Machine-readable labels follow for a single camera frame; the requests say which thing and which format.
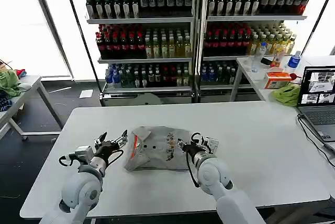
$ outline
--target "plastic bottle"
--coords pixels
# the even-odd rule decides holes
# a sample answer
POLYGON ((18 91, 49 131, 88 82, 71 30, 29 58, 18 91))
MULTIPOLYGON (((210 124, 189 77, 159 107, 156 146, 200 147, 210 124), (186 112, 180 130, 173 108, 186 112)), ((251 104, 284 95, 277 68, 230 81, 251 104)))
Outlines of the plastic bottle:
POLYGON ((262 42, 260 47, 257 49, 255 56, 252 59, 251 71, 257 72, 259 64, 266 53, 266 42, 262 42))

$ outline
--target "orange box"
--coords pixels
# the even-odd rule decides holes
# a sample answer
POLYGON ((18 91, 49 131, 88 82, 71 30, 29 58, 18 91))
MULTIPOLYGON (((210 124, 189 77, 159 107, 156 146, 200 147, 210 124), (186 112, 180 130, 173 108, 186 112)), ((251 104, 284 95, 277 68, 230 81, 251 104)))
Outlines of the orange box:
POLYGON ((265 75, 265 87, 268 89, 277 89, 287 85, 291 77, 287 72, 268 72, 265 75))

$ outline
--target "laptop screen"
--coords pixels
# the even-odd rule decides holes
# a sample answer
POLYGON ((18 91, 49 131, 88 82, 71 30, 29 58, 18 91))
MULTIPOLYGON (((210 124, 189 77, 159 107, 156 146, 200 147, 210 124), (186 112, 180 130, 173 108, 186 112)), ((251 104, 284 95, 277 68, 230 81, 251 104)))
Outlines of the laptop screen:
POLYGON ((335 66, 306 67, 298 106, 335 105, 335 66))

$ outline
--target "green cloth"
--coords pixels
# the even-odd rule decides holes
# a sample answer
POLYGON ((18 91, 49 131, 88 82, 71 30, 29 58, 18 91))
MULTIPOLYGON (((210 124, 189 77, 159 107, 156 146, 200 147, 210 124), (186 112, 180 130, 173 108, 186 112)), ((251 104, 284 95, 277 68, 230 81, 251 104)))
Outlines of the green cloth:
POLYGON ((17 97, 21 94, 17 87, 19 78, 15 71, 0 71, 0 89, 7 93, 7 97, 17 97))
POLYGON ((284 105, 296 106, 298 103, 299 92, 299 85, 289 83, 288 85, 273 91, 271 94, 278 102, 284 105))

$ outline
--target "cable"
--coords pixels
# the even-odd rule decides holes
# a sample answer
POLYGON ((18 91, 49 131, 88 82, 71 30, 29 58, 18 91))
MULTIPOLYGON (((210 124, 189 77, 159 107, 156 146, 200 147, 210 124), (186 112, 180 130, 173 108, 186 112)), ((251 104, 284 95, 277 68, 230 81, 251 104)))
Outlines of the cable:
POLYGON ((304 126, 316 137, 316 138, 318 138, 317 136, 316 136, 316 134, 305 124, 305 122, 303 122, 302 121, 302 118, 305 118, 305 116, 304 115, 301 115, 301 114, 298 114, 298 122, 299 122, 299 124, 301 125, 301 128, 303 129, 303 131, 304 131, 304 133, 305 133, 305 136, 306 136, 306 138, 307 139, 309 139, 312 143, 313 143, 313 145, 318 149, 318 151, 320 151, 320 152, 322 152, 323 153, 323 155, 326 157, 326 159, 327 159, 327 161, 328 161, 328 163, 332 166, 332 167, 334 167, 335 168, 335 165, 333 164, 333 163, 331 163, 331 161, 329 160, 329 158, 328 158, 328 156, 326 155, 326 153, 323 151, 323 150, 321 150, 316 144, 315 144, 315 142, 308 136, 308 134, 307 134, 307 132, 306 132, 306 130, 305 130, 305 128, 303 127, 303 124, 304 124, 304 126))

